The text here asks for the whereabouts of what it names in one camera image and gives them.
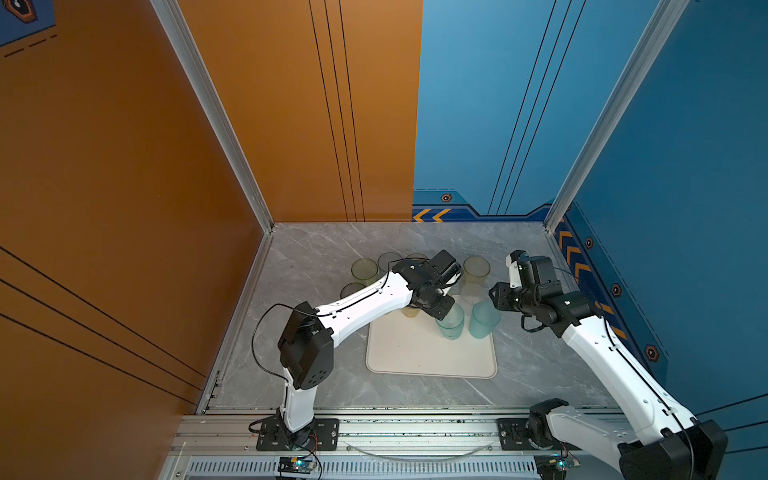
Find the short yellow glass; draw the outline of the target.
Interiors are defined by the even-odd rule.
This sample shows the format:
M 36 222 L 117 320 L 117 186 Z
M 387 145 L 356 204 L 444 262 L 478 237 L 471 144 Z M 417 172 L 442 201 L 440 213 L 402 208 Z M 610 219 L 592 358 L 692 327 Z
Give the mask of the short yellow glass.
M 400 310 L 400 312 L 406 317 L 413 318 L 419 314 L 420 309 L 415 307 L 404 307 Z

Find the tall amber glass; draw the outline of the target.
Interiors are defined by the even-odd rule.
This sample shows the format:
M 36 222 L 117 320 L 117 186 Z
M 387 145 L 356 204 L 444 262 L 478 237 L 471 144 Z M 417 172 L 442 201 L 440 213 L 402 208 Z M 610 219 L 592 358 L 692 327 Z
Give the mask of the tall amber glass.
M 463 264 L 462 284 L 484 285 L 491 273 L 490 263 L 482 256 L 471 255 Z

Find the teal glass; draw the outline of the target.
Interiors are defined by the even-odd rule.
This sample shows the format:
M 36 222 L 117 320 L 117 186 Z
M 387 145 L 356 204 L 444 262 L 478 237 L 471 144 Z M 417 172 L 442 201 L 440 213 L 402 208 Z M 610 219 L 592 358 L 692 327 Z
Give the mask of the teal glass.
M 459 303 L 454 303 L 442 320 L 436 320 L 441 334 L 449 340 L 457 340 L 463 332 L 465 312 Z
M 470 334 L 476 339 L 489 336 L 501 320 L 501 312 L 490 300 L 481 301 L 472 307 L 469 325 Z

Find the tall green glass back row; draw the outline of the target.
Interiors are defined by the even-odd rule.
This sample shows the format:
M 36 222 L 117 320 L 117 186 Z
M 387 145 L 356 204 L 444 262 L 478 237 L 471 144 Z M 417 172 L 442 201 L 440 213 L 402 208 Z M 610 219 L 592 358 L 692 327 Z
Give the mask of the tall green glass back row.
M 370 258 L 355 260 L 351 266 L 351 273 L 357 282 L 365 286 L 375 283 L 380 278 L 378 264 Z

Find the dark smoky grey glass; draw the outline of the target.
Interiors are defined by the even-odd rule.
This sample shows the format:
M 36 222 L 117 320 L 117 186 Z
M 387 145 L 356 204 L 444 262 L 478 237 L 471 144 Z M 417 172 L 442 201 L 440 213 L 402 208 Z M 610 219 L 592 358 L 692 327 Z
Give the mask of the dark smoky grey glass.
M 339 293 L 339 298 L 344 299 L 354 293 L 359 292 L 360 290 L 363 290 L 365 288 L 365 285 L 360 282 L 351 282 L 346 284 Z

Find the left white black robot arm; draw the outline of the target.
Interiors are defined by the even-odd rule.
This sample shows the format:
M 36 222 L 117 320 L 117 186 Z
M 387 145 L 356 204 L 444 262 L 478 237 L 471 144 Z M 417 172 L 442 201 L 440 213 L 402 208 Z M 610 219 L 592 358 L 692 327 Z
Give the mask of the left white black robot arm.
M 335 349 L 350 335 L 404 307 L 444 320 L 455 304 L 448 291 L 461 276 L 460 263 L 442 250 L 431 259 L 398 260 L 371 285 L 330 304 L 293 307 L 277 342 L 285 378 L 283 427 L 294 434 L 314 421 L 316 389 L 333 370 Z

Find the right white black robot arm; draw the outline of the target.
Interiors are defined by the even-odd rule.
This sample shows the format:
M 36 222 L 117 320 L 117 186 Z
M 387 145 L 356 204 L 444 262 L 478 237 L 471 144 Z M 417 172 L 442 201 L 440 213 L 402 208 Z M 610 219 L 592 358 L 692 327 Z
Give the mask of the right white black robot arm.
M 489 291 L 494 307 L 534 318 L 572 349 L 611 394 L 632 430 L 620 431 L 559 398 L 529 410 L 527 435 L 539 449 L 573 445 L 626 479 L 714 479 L 728 437 L 713 420 L 699 421 L 622 345 L 582 292 L 566 293 L 550 258 L 515 250 L 509 279 Z

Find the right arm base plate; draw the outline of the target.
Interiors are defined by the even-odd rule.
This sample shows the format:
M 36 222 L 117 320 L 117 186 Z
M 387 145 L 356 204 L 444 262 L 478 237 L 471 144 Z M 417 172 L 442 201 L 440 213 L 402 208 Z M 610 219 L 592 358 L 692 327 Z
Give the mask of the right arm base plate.
M 499 418 L 496 426 L 501 448 L 511 450 L 576 450 L 569 443 L 559 442 L 551 433 L 546 421 L 539 417 Z

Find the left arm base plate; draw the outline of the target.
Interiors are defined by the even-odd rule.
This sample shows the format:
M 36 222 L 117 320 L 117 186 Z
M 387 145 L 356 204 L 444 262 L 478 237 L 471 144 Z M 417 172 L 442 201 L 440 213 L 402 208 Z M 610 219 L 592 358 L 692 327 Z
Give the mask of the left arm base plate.
M 249 426 L 257 434 L 258 451 L 306 450 L 313 452 L 335 451 L 339 440 L 340 421 L 337 418 L 318 418 L 291 432 L 276 415 L 266 417 Z

